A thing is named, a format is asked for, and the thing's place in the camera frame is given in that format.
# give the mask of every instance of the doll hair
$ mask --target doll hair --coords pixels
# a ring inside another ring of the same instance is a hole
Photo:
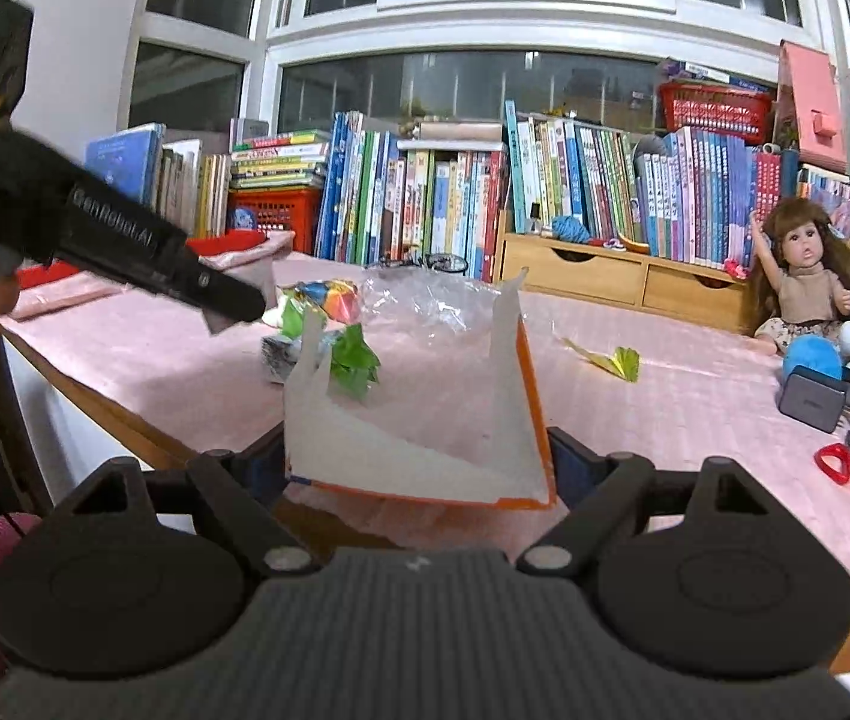
[[[802,197],[789,197],[776,205],[768,218],[764,220],[764,233],[771,239],[771,253],[775,262],[784,271],[788,270],[788,261],[782,252],[785,236],[796,227],[809,221],[818,228],[823,253],[821,264],[837,275],[846,290],[850,290],[850,247],[841,238],[831,232],[831,220],[825,210]],[[781,316],[778,293],[771,288],[761,262],[755,257],[751,274],[748,275],[747,297],[748,331],[754,333],[772,317]]]

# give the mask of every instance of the blue yarn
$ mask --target blue yarn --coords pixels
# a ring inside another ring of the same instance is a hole
[[[566,244],[586,244],[591,241],[588,228],[575,217],[555,217],[551,220],[551,234]]]

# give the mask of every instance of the black charger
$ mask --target black charger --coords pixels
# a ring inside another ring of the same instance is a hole
[[[785,380],[778,410],[825,433],[833,433],[846,410],[850,421],[850,370],[841,379],[796,365]]]

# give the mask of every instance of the pink box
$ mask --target pink box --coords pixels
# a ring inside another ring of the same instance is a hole
[[[848,172],[839,91],[826,53],[782,41],[774,142],[797,148],[802,162]]]

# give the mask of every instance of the doll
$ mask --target doll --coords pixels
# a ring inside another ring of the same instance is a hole
[[[800,197],[782,200],[764,222],[770,247],[754,212],[749,220],[757,259],[748,277],[754,346],[783,353],[808,334],[836,344],[850,316],[850,248],[831,232],[828,214]]]

